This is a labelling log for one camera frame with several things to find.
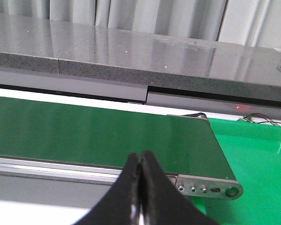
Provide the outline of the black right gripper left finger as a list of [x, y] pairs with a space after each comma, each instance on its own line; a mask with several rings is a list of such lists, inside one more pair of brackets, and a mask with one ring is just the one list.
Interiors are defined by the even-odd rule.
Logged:
[[77, 225], [138, 225], [139, 156], [131, 153], [125, 166], [104, 197], [80, 220]]

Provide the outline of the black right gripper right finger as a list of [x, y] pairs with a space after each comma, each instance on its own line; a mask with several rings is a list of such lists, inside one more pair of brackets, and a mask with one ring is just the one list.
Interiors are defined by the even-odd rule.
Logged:
[[153, 152], [142, 153], [143, 216], [146, 225], [216, 225], [170, 182]]

